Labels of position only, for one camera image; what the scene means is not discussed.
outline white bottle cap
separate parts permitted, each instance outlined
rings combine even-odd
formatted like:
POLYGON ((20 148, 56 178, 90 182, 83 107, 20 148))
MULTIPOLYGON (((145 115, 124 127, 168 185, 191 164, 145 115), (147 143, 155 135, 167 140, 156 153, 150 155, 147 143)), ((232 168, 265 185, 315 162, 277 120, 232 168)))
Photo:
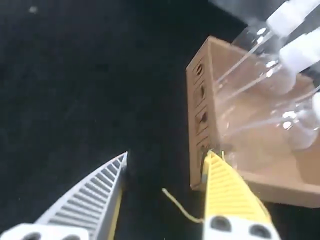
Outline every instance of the white bottle cap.
POLYGON ((320 121, 320 92, 317 92, 312 96, 312 109, 320 121))
POLYGON ((289 36, 305 20, 305 17, 320 4, 320 0, 285 1, 266 20, 269 28, 280 37, 289 36))
POLYGON ((300 73, 320 61, 320 27, 302 34, 279 51, 281 63, 293 72, 300 73))

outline cardboard box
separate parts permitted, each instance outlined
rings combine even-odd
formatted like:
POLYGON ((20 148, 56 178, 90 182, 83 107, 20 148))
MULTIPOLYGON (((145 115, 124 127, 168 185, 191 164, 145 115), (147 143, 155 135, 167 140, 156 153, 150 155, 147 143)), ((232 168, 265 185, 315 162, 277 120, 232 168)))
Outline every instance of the cardboard box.
MULTIPOLYGON (((205 189, 201 171, 208 149, 227 153, 236 148, 240 150, 234 156, 238 163, 237 170, 261 200, 320 207, 320 137, 311 147, 300 151, 292 151, 276 127, 259 132, 260 137, 256 136, 257 131, 231 139, 221 137, 226 122, 239 124, 273 99, 258 94, 253 87, 249 94, 238 97, 237 102, 233 103, 237 105, 236 112, 225 114, 228 107, 217 105, 217 96, 219 94, 220 97, 222 93, 218 93, 215 81, 228 69, 233 57, 235 61, 243 54, 242 50, 227 42, 208 37, 186 68, 190 187, 193 190, 205 189), (278 152, 273 148, 268 151, 268 145, 274 146, 275 143, 278 152)), ((245 69, 248 79, 252 72, 250 68, 252 66, 248 63, 245 69)), ((289 100, 312 89, 313 81, 299 75, 294 89, 283 98, 289 100)))

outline dust speck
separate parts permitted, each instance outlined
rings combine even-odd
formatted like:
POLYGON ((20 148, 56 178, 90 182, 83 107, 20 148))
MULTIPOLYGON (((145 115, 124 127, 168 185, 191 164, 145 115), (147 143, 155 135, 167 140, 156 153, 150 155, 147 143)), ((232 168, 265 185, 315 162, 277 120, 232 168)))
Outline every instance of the dust speck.
POLYGON ((31 7, 29 8, 29 13, 31 13, 31 14, 36 14, 36 13, 38 13, 38 7, 37 7, 37 6, 31 6, 31 7))

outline black background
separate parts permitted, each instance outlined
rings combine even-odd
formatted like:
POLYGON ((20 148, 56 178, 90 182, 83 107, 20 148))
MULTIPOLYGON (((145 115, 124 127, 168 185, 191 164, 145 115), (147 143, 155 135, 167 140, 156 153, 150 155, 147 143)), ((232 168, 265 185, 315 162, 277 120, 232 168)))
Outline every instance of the black background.
MULTIPOLYGON (((201 216, 185 67, 208 35, 230 42, 244 27, 205 0, 1 1, 1 232, 128 150, 115 239, 201 239, 161 193, 201 216)), ((319 210, 268 208, 283 239, 319 238, 319 210)))

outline clear plastic bottle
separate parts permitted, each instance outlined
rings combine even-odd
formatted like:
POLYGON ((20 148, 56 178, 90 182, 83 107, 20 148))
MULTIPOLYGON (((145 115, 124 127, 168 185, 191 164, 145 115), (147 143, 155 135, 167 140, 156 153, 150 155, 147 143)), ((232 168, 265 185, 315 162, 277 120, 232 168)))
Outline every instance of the clear plastic bottle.
POLYGON ((247 131, 263 132, 266 129, 280 128, 292 150, 309 148, 317 139, 320 128, 320 93, 301 102, 290 102, 270 111, 258 112, 246 124, 229 129, 222 136, 232 139, 247 131))
POLYGON ((248 26, 233 41, 232 45, 245 50, 239 57, 227 57, 228 70, 216 81, 220 88, 230 73, 252 55, 272 61, 286 43, 288 36, 304 22, 305 17, 318 5, 320 0, 290 0, 284 2, 266 22, 248 26))
POLYGON ((226 103, 257 85, 260 92, 284 95, 296 84, 297 73, 320 61, 320 27, 282 47, 277 55, 261 55, 232 73, 233 79, 222 88, 218 104, 226 103))

